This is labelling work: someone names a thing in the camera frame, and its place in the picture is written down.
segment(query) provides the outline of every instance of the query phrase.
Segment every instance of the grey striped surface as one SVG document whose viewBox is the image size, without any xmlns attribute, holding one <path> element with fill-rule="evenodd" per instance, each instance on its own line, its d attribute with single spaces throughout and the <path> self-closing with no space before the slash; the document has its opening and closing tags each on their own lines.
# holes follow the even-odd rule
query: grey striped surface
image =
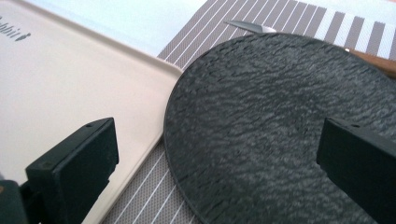
<svg viewBox="0 0 396 224">
<path fill-rule="evenodd" d="M 396 27 L 291 0 L 208 0 L 158 56 L 186 69 L 217 44 L 248 35 L 224 24 L 253 21 L 396 60 Z M 170 176 L 160 142 L 103 223 L 199 223 Z"/>
</svg>

